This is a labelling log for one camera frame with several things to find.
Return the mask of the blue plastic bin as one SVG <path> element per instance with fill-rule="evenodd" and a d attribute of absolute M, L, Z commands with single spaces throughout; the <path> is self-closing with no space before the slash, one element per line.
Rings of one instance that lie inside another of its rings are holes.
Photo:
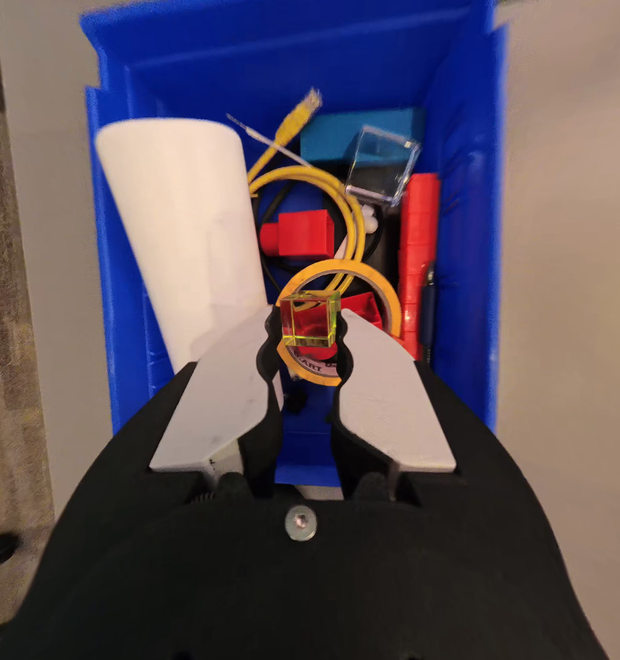
<path fill-rule="evenodd" d="M 441 180 L 431 365 L 472 413 L 464 457 L 496 425 L 506 32 L 493 1 L 160 1 L 86 14 L 100 84 L 86 95 L 114 432 L 173 369 L 94 148 L 104 125 L 237 116 L 271 134 L 310 88 L 328 112 L 420 107 L 420 172 Z"/>

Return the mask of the small red block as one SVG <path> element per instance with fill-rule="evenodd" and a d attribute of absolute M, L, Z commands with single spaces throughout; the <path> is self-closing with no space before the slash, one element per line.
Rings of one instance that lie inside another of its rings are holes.
<path fill-rule="evenodd" d="M 383 321 L 377 299 L 371 291 L 341 298 L 342 318 L 345 318 L 346 311 L 353 312 L 373 327 L 383 330 Z"/>

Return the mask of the yellow-green clear cube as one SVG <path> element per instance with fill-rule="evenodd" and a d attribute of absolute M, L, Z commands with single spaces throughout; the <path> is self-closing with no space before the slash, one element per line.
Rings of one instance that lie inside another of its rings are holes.
<path fill-rule="evenodd" d="M 341 310 L 338 291 L 301 290 L 278 299 L 283 345 L 304 349 L 329 349 L 336 340 Z"/>

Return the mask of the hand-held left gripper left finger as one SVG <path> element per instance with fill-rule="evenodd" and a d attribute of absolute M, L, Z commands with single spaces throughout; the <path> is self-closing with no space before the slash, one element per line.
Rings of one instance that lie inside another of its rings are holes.
<path fill-rule="evenodd" d="M 264 307 L 201 357 L 149 463 L 157 473 L 201 473 L 215 487 L 242 474 L 271 488 L 283 445 L 277 347 L 280 313 Z"/>

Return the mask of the clear zip tie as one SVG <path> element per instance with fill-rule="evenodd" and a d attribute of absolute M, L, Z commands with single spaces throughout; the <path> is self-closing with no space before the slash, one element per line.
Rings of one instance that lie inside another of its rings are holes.
<path fill-rule="evenodd" d="M 312 165 L 302 159 L 298 154 L 290 151 L 288 148 L 285 146 L 276 143 L 275 141 L 269 139 L 268 137 L 262 135 L 261 133 L 257 132 L 255 129 L 248 127 L 245 125 L 243 122 L 237 120 L 230 114 L 226 114 L 226 117 L 228 120 L 230 120 L 232 123 L 240 127 L 251 139 L 254 139 L 255 141 L 262 143 L 266 145 L 267 147 L 273 148 L 274 151 L 277 151 L 278 153 L 283 154 L 284 156 L 288 157 L 292 161 L 298 163 L 301 166 L 304 167 L 311 167 Z"/>

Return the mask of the teal block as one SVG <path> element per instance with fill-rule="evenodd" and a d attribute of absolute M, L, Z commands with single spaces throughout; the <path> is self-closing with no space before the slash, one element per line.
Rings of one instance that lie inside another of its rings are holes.
<path fill-rule="evenodd" d="M 318 114 L 301 131 L 300 155 L 311 164 L 350 162 L 364 127 L 421 143 L 426 115 L 426 110 L 418 106 Z"/>

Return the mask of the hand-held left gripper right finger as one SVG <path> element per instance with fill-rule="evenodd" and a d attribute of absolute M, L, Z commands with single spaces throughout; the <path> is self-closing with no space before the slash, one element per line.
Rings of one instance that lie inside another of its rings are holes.
<path fill-rule="evenodd" d="M 406 474 L 453 474 L 456 460 L 411 355 L 351 310 L 338 318 L 331 452 L 345 499 L 374 474 L 393 499 Z"/>

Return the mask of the long red block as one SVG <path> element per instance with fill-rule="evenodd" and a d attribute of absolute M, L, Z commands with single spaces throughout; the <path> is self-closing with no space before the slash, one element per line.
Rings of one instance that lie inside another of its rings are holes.
<path fill-rule="evenodd" d="M 437 252 L 440 179 L 435 172 L 414 174 L 405 188 L 398 246 L 398 298 L 402 309 L 401 340 L 414 360 L 420 360 L 423 289 Z"/>

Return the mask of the red block with peg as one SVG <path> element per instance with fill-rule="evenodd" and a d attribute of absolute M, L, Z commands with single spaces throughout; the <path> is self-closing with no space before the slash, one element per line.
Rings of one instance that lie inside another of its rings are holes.
<path fill-rule="evenodd" d="M 334 222 L 329 211 L 282 212 L 259 232 L 260 248 L 268 257 L 325 260 L 335 253 Z"/>

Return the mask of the clear colourless cube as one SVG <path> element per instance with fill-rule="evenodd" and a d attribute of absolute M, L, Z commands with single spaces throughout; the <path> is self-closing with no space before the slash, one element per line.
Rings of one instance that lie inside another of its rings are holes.
<path fill-rule="evenodd" d="M 367 204 L 398 206 L 420 153 L 421 144 L 410 137 L 363 126 L 355 143 L 346 193 Z"/>

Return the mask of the blue pen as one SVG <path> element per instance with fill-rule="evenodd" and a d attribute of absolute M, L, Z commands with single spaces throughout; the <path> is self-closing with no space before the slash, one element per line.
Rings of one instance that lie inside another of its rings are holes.
<path fill-rule="evenodd" d="M 430 366 L 435 342 L 435 314 L 437 305 L 437 287 L 435 278 L 435 262 L 429 262 L 425 280 L 421 289 L 421 310 L 419 318 L 419 344 L 421 360 Z"/>

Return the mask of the yellow tape roll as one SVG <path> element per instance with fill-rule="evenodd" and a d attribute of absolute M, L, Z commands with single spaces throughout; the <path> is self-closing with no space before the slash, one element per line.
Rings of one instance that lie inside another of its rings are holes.
<path fill-rule="evenodd" d="M 400 342 L 402 309 L 396 291 L 379 271 L 359 261 L 330 259 L 322 260 L 303 268 L 287 282 L 278 296 L 275 305 L 279 307 L 283 297 L 297 292 L 307 283 L 321 276 L 331 274 L 357 277 L 370 285 L 377 293 L 385 309 L 386 323 L 383 331 L 393 336 L 397 342 Z M 289 353 L 283 341 L 280 341 L 278 344 L 277 351 L 291 374 L 317 385 L 337 387 L 341 384 L 341 379 L 338 375 L 322 375 L 301 364 Z"/>

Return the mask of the white paper roll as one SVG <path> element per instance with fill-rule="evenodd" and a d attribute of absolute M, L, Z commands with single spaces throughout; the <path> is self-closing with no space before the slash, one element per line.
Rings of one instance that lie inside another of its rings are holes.
<path fill-rule="evenodd" d="M 267 306 L 242 142 L 151 118 L 106 125 L 95 148 L 177 373 Z"/>

